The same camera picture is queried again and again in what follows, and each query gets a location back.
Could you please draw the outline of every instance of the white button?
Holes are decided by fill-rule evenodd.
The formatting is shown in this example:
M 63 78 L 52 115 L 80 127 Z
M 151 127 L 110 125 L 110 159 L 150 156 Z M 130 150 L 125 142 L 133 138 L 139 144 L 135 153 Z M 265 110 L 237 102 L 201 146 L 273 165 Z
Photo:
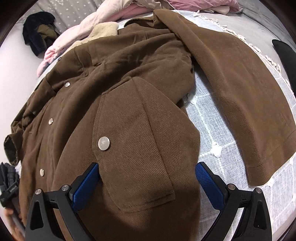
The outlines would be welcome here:
M 108 137 L 101 137 L 98 146 L 101 150 L 107 150 L 110 146 L 110 140 Z
M 40 169 L 40 171 L 39 171 L 39 173 L 40 173 L 40 176 L 44 176 L 44 170 L 43 169 Z

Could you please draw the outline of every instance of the pink fabric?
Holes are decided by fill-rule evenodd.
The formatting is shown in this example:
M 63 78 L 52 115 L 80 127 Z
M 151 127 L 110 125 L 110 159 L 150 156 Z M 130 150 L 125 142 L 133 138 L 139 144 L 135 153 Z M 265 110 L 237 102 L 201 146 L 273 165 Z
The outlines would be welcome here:
M 105 0 L 96 12 L 88 15 L 79 25 L 67 29 L 54 41 L 53 45 L 46 50 L 44 59 L 37 69 L 37 76 L 39 77 L 44 67 L 52 63 L 66 48 L 70 47 L 75 41 L 87 37 L 96 24 L 117 21 L 121 18 L 130 18 L 152 11 L 149 8 L 140 7 L 132 3 L 132 1 L 133 0 Z
M 174 9 L 187 10 L 197 12 L 201 9 L 227 5 L 230 12 L 238 12 L 241 10 L 237 0 L 167 0 Z

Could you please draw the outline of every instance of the blue textured pad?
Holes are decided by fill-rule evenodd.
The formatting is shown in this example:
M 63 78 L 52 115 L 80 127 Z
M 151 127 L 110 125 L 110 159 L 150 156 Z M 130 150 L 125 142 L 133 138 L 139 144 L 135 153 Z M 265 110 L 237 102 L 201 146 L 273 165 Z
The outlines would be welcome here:
M 213 208 L 222 211 L 224 209 L 224 198 L 221 190 L 218 188 L 214 180 L 211 178 L 205 168 L 198 163 L 195 167 L 195 175 L 205 194 L 210 200 Z
M 98 181 L 99 165 L 96 164 L 73 195 L 72 208 L 75 212 L 85 207 Z

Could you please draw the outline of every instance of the brown jacket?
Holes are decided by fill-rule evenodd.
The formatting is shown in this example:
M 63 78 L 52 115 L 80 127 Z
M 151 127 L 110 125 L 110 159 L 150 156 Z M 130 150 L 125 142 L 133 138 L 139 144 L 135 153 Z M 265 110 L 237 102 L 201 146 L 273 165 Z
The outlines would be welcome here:
M 277 82 L 238 38 L 159 9 L 118 36 L 69 51 L 12 123 L 4 145 L 12 164 L 22 160 L 24 221 L 35 189 L 57 190 L 97 162 L 102 181 L 79 212 L 97 240 L 194 240 L 200 137 L 179 108 L 194 86 L 192 56 L 229 121 L 250 184 L 265 183 L 296 149 Z M 107 151 L 98 148 L 102 136 Z

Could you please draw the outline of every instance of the human hand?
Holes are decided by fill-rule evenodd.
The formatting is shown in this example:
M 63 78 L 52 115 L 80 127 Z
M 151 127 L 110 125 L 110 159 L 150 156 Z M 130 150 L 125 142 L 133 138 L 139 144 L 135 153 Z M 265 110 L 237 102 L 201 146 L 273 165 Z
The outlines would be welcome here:
M 21 234 L 21 232 L 19 231 L 19 229 L 17 228 L 17 226 L 15 225 L 14 221 L 12 220 L 12 215 L 13 215 L 13 210 L 10 208 L 5 208 L 4 209 L 4 215 L 8 221 L 8 225 L 10 227 L 11 230 L 11 234 L 13 236 L 13 238 L 16 241 L 25 241 L 25 238 L 23 237 L 23 235 Z

